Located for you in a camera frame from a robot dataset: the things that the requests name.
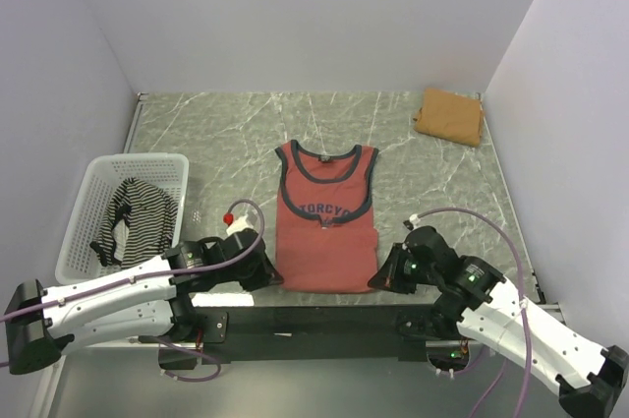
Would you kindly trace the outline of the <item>tan tank top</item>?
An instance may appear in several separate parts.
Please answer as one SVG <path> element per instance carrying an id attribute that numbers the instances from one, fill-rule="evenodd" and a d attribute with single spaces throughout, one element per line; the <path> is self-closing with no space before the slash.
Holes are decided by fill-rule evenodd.
<path id="1" fill-rule="evenodd" d="M 481 144 L 484 110 L 478 98 L 428 88 L 414 117 L 418 133 L 477 148 Z"/>

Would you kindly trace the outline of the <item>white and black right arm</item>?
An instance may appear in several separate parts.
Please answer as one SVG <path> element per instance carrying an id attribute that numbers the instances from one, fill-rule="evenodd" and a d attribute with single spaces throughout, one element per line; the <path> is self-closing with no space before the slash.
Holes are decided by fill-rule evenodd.
<path id="1" fill-rule="evenodd" d="M 442 242 L 394 244 L 368 283 L 400 294 L 420 284 L 440 293 L 425 329 L 429 336 L 459 335 L 487 346 L 554 392 L 571 417 L 610 416 L 628 381 L 625 350 L 586 339 L 489 263 L 459 256 Z"/>

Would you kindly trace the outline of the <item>black white striped tank top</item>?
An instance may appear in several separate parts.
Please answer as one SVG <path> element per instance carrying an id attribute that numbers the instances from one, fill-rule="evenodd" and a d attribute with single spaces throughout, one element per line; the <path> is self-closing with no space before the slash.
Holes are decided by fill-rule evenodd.
<path id="1" fill-rule="evenodd" d="M 171 246 L 177 211 L 177 204 L 163 190 L 127 178 L 107 203 L 89 246 L 103 267 L 131 269 Z"/>

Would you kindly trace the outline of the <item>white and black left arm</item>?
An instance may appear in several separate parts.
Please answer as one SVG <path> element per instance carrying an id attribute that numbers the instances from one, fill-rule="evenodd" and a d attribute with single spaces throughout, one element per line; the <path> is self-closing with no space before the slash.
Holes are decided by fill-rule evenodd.
<path id="1" fill-rule="evenodd" d="M 83 283 L 26 281 L 1 317 L 8 355 L 1 365 L 13 375 L 29 374 L 78 349 L 133 336 L 195 342 L 205 321 L 193 295 L 222 283 L 253 292 L 282 281 L 252 230 L 184 241 L 134 268 Z"/>

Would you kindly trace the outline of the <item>red printed tank top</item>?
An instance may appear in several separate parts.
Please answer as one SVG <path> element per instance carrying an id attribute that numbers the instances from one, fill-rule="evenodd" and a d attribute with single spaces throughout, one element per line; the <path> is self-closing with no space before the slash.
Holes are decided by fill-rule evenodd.
<path id="1" fill-rule="evenodd" d="M 378 270 L 372 175 L 378 149 L 317 154 L 278 147 L 275 264 L 288 291 L 362 294 Z"/>

